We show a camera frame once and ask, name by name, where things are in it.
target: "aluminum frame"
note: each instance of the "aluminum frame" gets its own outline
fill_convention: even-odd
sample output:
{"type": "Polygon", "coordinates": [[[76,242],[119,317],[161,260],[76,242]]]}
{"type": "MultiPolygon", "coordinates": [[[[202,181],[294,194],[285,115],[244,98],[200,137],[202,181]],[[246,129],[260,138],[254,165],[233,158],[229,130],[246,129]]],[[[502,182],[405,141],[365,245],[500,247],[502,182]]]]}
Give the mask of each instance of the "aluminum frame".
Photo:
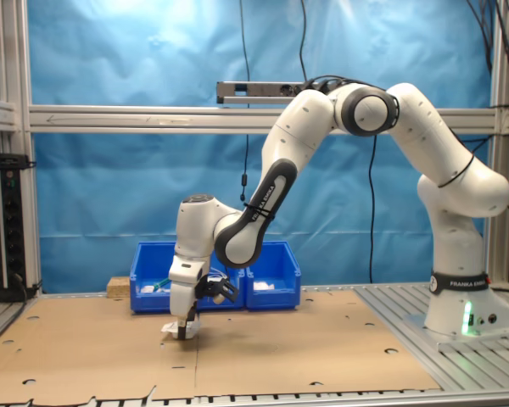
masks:
{"type": "MultiPolygon", "coordinates": [[[[24,154],[33,161],[34,146],[28,115],[31,102],[29,79],[26,0],[0,0],[0,153],[24,154]]],[[[35,169],[20,172],[20,187],[26,286],[31,287],[41,280],[35,169]]]]}
{"type": "MultiPolygon", "coordinates": [[[[505,21],[509,10],[498,6],[505,21]]],[[[32,132],[84,133],[159,133],[159,134],[266,134],[282,109],[221,109],[221,108],[151,108],[115,106],[47,106],[31,104],[30,63],[28,53],[26,0],[0,0],[0,151],[23,153],[34,159],[32,132]]],[[[233,97],[234,102],[252,103],[233,97]]],[[[501,45],[499,26],[495,24],[495,58],[492,77],[494,105],[509,103],[509,69],[501,45]]],[[[273,103],[288,98],[272,99],[273,103]]],[[[509,179],[509,108],[440,109],[445,122],[458,134],[492,134],[490,165],[509,179]]],[[[21,193],[25,230],[25,251],[29,284],[41,278],[39,236],[36,212],[36,170],[22,171],[21,193]]],[[[486,264],[495,281],[508,280],[509,215],[487,221],[485,232],[486,264]]],[[[420,393],[313,393],[301,395],[196,398],[194,400],[122,400],[96,402],[87,407],[142,407],[147,404],[207,404],[238,407],[243,405],[509,405],[509,376],[501,374],[509,368],[509,344],[491,344],[493,348],[456,349],[430,353],[428,345],[418,341],[411,328],[403,324],[404,315],[422,311],[426,296],[421,288],[396,291],[395,285],[307,287],[306,289],[354,289],[372,307],[396,337],[424,365],[429,365],[443,392],[420,393]],[[492,353],[501,358],[495,360],[492,353]],[[494,375],[487,372],[494,366],[494,375]]],[[[77,294],[86,297],[91,294],[77,294]]],[[[0,312],[0,327],[16,314],[15,306],[5,305],[0,312]]]]}
{"type": "MultiPolygon", "coordinates": [[[[501,11],[509,35],[509,8],[506,0],[498,0],[496,7],[501,11]]],[[[503,46],[501,26],[498,19],[494,24],[494,62],[492,64],[492,88],[490,102],[493,106],[509,105],[509,64],[503,46]]],[[[509,137],[505,126],[509,109],[496,109],[494,136],[489,141],[489,167],[502,174],[509,181],[509,137]]],[[[485,266],[493,282],[509,281],[509,211],[488,218],[484,222],[485,266]]]]}
{"type": "MultiPolygon", "coordinates": [[[[267,134],[283,109],[31,105],[35,133],[267,134]]],[[[494,131],[494,109],[439,109],[457,134],[494,131]]],[[[332,134],[346,134],[336,130],[332,134]]]]}

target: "grey joint cap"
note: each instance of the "grey joint cap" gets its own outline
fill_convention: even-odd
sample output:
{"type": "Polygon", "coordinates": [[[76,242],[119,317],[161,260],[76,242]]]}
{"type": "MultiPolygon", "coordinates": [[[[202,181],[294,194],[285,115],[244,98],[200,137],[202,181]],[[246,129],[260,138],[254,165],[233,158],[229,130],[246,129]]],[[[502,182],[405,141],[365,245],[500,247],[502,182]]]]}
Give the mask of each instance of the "grey joint cap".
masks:
{"type": "Polygon", "coordinates": [[[344,100],[343,107],[341,108],[341,120],[343,121],[345,129],[353,136],[361,137],[375,136],[376,134],[391,129],[396,124],[399,115],[398,101],[383,89],[373,86],[361,87],[351,92],[344,100]],[[363,98],[369,97],[380,98],[386,105],[388,112],[387,119],[375,130],[364,130],[358,126],[355,120],[356,106],[363,98]]]}

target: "blue storage bin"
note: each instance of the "blue storage bin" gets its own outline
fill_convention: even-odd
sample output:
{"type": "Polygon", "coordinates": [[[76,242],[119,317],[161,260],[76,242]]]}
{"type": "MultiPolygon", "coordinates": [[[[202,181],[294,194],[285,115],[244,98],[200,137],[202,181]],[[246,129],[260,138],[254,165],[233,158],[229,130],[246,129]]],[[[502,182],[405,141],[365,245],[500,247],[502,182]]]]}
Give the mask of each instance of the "blue storage bin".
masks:
{"type": "MultiPolygon", "coordinates": [[[[160,293],[142,293],[142,288],[153,286],[168,277],[174,255],[174,242],[140,242],[130,273],[130,307],[134,312],[170,312],[170,285],[160,293]]],[[[224,266],[211,256],[211,267],[224,271],[224,266]]],[[[215,304],[212,298],[198,301],[198,309],[241,309],[245,306],[245,270],[228,269],[230,281],[239,290],[236,302],[226,299],[215,304]]]]}
{"type": "Polygon", "coordinates": [[[299,305],[301,272],[287,242],[263,242],[259,259],[247,269],[247,309],[293,309],[299,305]],[[273,290],[255,290],[255,282],[273,290]]]}

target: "blue backdrop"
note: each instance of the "blue backdrop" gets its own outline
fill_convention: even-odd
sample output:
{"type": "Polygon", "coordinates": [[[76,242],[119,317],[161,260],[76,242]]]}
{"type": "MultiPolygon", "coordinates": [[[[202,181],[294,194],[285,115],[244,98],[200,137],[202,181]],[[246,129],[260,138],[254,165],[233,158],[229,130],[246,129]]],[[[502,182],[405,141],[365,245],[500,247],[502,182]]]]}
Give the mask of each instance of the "blue backdrop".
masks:
{"type": "MultiPolygon", "coordinates": [[[[489,104],[482,38],[466,2],[306,0],[307,75],[408,81],[438,108],[489,104]]],[[[29,0],[33,103],[215,106],[217,81],[246,80],[238,0],[29,0]]],[[[245,0],[252,81],[302,81],[299,0],[245,0]]],[[[182,198],[240,208],[243,135],[36,134],[43,287],[103,290],[139,241],[175,239],[182,198]]],[[[263,136],[249,148],[248,196],[263,136]]],[[[269,239],[287,240],[305,284],[367,282],[372,140],[328,137],[269,239]]],[[[426,281],[428,217],[390,137],[373,167],[376,282],[426,281]]]]}

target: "cardboard sheet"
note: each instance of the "cardboard sheet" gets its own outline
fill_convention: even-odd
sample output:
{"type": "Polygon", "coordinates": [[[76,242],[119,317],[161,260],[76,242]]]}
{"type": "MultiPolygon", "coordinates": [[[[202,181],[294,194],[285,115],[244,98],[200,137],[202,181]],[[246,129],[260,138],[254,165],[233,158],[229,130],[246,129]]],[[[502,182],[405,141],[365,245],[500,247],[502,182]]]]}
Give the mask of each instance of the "cardboard sheet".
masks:
{"type": "Polygon", "coordinates": [[[127,300],[40,300],[0,337],[0,404],[141,399],[154,387],[153,399],[439,388],[352,292],[307,293],[296,311],[202,314],[186,342],[163,337],[171,321],[132,315],[127,300]]]}

